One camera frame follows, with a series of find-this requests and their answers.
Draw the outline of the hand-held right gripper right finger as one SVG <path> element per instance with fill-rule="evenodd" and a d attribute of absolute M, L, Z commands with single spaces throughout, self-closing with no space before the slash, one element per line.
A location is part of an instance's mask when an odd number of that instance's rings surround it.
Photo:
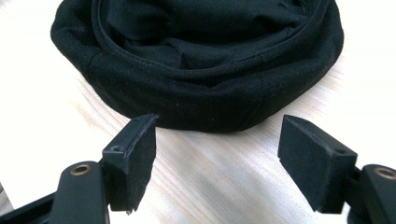
<path fill-rule="evenodd" d="M 324 214 L 342 211 L 342 186 L 354 170 L 356 152 L 312 122 L 286 115 L 277 156 L 313 210 Z"/>

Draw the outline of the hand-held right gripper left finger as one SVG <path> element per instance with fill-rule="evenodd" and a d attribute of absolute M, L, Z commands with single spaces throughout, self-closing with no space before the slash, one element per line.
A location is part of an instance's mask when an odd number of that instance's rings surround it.
<path fill-rule="evenodd" d="M 156 158 L 156 116 L 131 119 L 102 151 L 106 199 L 112 211 L 136 211 Z"/>

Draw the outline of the black fabric hat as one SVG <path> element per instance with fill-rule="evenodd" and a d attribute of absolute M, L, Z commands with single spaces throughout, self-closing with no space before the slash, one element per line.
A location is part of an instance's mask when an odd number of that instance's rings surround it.
<path fill-rule="evenodd" d="M 344 44 L 336 0 L 63 0 L 50 37 L 112 109 L 206 133 L 274 115 Z"/>

